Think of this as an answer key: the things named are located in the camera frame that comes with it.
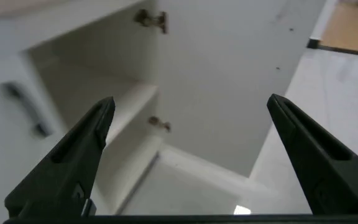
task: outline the open cabinet door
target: open cabinet door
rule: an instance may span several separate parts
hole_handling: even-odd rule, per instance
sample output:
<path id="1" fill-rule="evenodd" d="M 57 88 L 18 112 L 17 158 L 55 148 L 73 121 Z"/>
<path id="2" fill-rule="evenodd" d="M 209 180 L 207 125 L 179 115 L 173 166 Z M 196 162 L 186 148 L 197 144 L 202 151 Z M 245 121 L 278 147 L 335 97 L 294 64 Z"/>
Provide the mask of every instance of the open cabinet door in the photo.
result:
<path id="1" fill-rule="evenodd" d="M 161 0 L 157 114 L 167 142 L 249 176 L 271 124 L 266 99 L 284 94 L 324 0 Z"/>

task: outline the white cabinet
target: white cabinet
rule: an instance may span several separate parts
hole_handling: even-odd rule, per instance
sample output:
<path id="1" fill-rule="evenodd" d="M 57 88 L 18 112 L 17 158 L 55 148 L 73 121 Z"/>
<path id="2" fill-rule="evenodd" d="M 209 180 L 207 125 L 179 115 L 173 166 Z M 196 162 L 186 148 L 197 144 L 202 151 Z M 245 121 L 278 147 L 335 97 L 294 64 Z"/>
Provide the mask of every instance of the white cabinet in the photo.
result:
<path id="1" fill-rule="evenodd" d="M 323 0 L 55 2 L 0 19 L 0 34 L 8 33 L 12 39 L 10 44 L 6 38 L 0 41 L 0 46 L 9 46 L 0 47 L 0 66 L 13 55 L 35 67 L 36 72 L 24 73 L 39 82 L 25 85 L 44 94 L 36 102 L 58 138 L 98 100 L 114 97 L 116 113 L 93 199 L 98 214 L 117 213 L 164 144 L 249 175 L 271 122 L 267 99 L 287 89 L 323 4 Z M 140 9 L 155 15 L 167 12 L 168 34 L 134 22 Z M 10 70 L 0 73 L 15 80 Z M 11 114 L 1 116 L 14 119 Z M 169 122 L 172 131 L 150 125 L 151 116 Z M 0 138 L 9 140 L 5 136 L 10 133 L 0 131 Z M 48 137 L 31 146 L 43 150 L 54 144 L 55 139 Z M 33 159 L 23 166 L 29 170 L 35 163 Z M 5 196 L 0 191 L 0 198 Z"/>

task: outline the cabinet hinge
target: cabinet hinge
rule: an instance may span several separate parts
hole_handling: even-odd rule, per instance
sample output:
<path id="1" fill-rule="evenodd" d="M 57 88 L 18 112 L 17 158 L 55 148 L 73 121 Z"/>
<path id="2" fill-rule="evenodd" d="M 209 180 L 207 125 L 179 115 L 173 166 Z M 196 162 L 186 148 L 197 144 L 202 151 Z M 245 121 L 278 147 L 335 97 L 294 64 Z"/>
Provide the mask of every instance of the cabinet hinge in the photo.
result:
<path id="1" fill-rule="evenodd" d="M 168 14 L 166 12 L 160 12 L 159 16 L 151 16 L 146 9 L 141 9 L 136 13 L 134 20 L 144 27 L 159 27 L 163 34 L 168 33 Z"/>

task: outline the white panel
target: white panel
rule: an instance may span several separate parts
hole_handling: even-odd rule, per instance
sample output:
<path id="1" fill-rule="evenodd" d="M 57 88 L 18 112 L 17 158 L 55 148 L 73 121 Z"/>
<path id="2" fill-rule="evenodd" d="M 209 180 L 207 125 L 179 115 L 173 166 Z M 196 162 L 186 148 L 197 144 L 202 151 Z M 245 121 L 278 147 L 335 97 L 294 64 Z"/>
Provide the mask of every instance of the white panel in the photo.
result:
<path id="1" fill-rule="evenodd" d="M 166 0 L 158 115 L 169 144 L 248 176 L 324 1 Z"/>
<path id="2" fill-rule="evenodd" d="M 34 71 L 21 55 L 0 60 L 0 84 L 14 81 L 22 85 L 53 131 L 47 138 L 36 135 L 32 131 L 34 123 L 22 105 L 6 96 L 0 86 L 0 223 L 8 218 L 5 197 L 63 136 L 44 89 L 33 75 Z"/>
<path id="3" fill-rule="evenodd" d="M 117 12 L 141 0 L 70 0 L 12 17 L 23 49 Z"/>

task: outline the cabinet shelf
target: cabinet shelf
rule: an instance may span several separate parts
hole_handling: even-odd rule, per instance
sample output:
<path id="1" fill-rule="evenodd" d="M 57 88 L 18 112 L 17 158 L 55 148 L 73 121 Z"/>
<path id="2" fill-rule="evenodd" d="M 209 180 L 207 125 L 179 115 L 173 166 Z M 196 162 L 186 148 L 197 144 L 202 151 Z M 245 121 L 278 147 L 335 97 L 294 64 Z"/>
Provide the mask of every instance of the cabinet shelf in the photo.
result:
<path id="1" fill-rule="evenodd" d="M 106 138 L 107 145 L 157 94 L 155 85 L 60 61 L 39 72 L 67 129 L 71 129 L 97 101 L 114 97 L 116 111 Z"/>

